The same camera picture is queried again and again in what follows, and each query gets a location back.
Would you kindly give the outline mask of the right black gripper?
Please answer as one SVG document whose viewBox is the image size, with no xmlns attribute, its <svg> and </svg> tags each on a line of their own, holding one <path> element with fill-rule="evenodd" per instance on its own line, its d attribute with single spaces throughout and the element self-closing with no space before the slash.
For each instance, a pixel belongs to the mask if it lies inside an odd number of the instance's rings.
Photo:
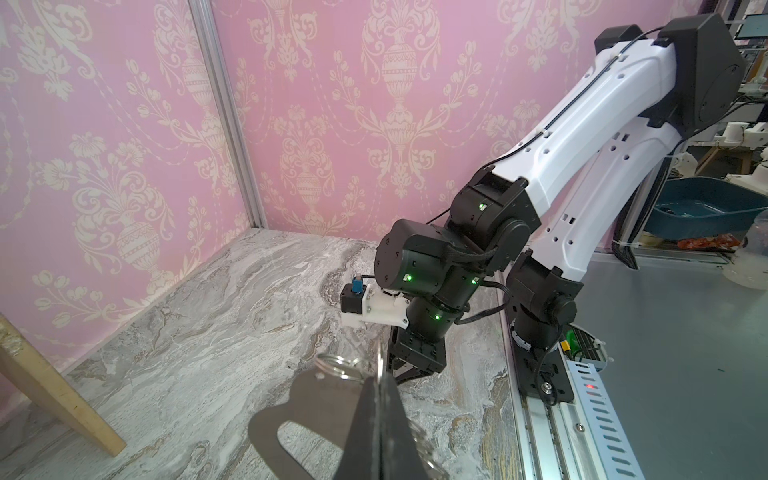
<svg viewBox="0 0 768 480">
<path fill-rule="evenodd" d="M 397 384 L 441 373 L 447 365 L 446 342 L 427 342 L 413 335 L 392 335 L 387 346 L 387 370 Z"/>
</svg>

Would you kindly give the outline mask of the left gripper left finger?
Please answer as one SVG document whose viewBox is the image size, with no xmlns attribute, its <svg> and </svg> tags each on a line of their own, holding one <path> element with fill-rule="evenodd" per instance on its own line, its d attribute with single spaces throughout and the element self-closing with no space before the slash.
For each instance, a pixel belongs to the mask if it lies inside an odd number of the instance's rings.
<svg viewBox="0 0 768 480">
<path fill-rule="evenodd" d="M 363 384 L 334 479 L 380 479 L 381 470 L 379 384 L 369 378 Z"/>
</svg>

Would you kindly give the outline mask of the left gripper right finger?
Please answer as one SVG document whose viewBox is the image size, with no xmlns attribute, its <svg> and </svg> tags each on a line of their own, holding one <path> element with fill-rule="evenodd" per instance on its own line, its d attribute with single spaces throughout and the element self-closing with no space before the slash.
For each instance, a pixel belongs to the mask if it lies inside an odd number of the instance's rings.
<svg viewBox="0 0 768 480">
<path fill-rule="evenodd" d="M 397 384 L 389 373 L 379 380 L 379 478 L 428 478 Z"/>
</svg>

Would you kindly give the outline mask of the silver metal key holder plate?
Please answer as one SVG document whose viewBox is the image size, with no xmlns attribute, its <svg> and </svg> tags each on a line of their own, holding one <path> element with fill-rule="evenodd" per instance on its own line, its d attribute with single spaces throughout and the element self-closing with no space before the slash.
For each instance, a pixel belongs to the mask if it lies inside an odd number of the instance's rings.
<svg viewBox="0 0 768 480">
<path fill-rule="evenodd" d="M 293 380 L 286 402 L 252 416 L 247 429 L 252 446 L 277 478 L 310 479 L 312 475 L 280 443 L 280 427 L 287 422 L 304 427 L 340 448 L 343 455 L 364 382 L 373 378 L 379 384 L 385 373 L 389 372 L 381 352 L 375 364 L 328 353 L 317 355 L 315 367 Z M 447 479 L 449 474 L 434 458 L 434 445 L 426 431 L 408 420 L 427 479 Z"/>
</svg>

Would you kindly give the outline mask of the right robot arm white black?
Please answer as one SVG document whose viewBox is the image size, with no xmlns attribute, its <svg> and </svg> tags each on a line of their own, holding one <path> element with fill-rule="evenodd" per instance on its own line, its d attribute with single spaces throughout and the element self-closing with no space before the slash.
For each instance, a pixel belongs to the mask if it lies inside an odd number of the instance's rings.
<svg viewBox="0 0 768 480">
<path fill-rule="evenodd" d="M 447 331 L 476 321 L 470 299 L 502 271 L 520 392 L 573 400 L 556 349 L 594 249 L 649 172 L 726 114 L 745 69 L 717 14 L 674 19 L 655 38 L 609 28 L 595 49 L 556 108 L 458 192 L 443 226 L 401 219 L 378 245 L 377 284 L 409 299 L 387 348 L 398 383 L 445 368 Z"/>
</svg>

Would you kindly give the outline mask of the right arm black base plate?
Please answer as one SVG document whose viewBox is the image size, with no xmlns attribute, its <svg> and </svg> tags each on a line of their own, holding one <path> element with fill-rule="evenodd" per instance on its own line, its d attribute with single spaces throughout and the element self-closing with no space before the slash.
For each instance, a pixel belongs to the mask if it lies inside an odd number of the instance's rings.
<svg viewBox="0 0 768 480">
<path fill-rule="evenodd" d="M 550 406 L 574 400 L 575 394 L 558 347 L 544 355 L 541 350 L 530 352 L 515 345 L 513 355 L 521 394 L 537 397 Z"/>
</svg>

